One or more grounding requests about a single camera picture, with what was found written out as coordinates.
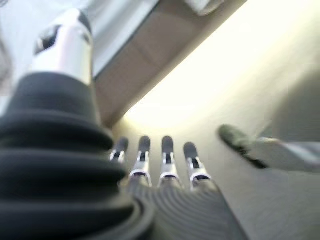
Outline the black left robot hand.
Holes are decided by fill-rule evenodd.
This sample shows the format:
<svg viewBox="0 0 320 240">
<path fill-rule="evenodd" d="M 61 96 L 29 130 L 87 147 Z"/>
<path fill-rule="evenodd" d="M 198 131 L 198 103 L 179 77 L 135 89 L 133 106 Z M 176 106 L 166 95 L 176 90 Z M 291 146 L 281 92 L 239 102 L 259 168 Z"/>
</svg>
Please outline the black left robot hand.
<svg viewBox="0 0 320 240">
<path fill-rule="evenodd" d="M 31 69 L 0 118 L 1 239 L 246 240 L 192 142 L 183 147 L 189 189 L 170 136 L 157 185 L 148 136 L 126 170 L 129 140 L 114 142 L 100 124 L 92 49 L 90 22 L 77 8 L 37 39 Z"/>
</svg>

